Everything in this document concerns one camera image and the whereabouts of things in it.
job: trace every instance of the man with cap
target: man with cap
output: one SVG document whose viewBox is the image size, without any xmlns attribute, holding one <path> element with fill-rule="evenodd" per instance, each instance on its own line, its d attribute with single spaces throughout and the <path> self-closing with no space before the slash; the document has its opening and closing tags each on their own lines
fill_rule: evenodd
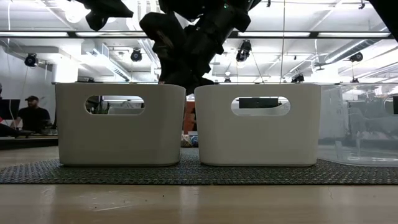
<svg viewBox="0 0 398 224">
<path fill-rule="evenodd" d="M 19 110 L 18 117 L 13 125 L 18 126 L 22 120 L 24 123 L 23 130 L 40 133 L 49 124 L 50 114 L 46 109 L 39 107 L 39 99 L 36 96 L 30 96 L 25 100 L 28 107 Z"/>
</svg>

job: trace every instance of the black cap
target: black cap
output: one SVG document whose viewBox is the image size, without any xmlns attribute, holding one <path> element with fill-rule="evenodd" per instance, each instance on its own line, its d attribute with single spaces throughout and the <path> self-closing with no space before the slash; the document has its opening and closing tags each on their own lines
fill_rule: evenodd
<svg viewBox="0 0 398 224">
<path fill-rule="evenodd" d="M 34 101 L 34 100 L 39 100 L 37 96 L 30 96 L 28 98 L 25 99 L 26 101 L 30 102 L 30 101 Z"/>
</svg>

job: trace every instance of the light wood surface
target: light wood surface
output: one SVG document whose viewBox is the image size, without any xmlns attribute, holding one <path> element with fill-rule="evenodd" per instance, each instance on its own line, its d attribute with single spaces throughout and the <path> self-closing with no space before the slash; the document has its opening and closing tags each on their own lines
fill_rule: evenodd
<svg viewBox="0 0 398 224">
<path fill-rule="evenodd" d="M 57 148 L 0 151 L 0 164 Z M 0 185 L 0 223 L 398 223 L 397 187 Z"/>
</svg>

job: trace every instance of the woven mat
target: woven mat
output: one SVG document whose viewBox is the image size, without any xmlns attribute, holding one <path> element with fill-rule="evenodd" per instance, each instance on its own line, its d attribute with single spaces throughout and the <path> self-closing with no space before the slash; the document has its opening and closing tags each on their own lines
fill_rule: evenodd
<svg viewBox="0 0 398 224">
<path fill-rule="evenodd" d="M 200 165 L 198 149 L 182 149 L 176 166 L 79 168 L 51 160 L 5 168 L 0 184 L 386 185 L 398 184 L 398 167 L 323 160 L 312 167 L 213 167 Z"/>
</svg>

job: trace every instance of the transparent container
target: transparent container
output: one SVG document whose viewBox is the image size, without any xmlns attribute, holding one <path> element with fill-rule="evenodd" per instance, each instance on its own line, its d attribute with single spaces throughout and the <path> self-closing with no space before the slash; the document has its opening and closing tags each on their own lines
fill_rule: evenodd
<svg viewBox="0 0 398 224">
<path fill-rule="evenodd" d="M 398 166 L 398 84 L 322 86 L 318 158 Z"/>
</svg>

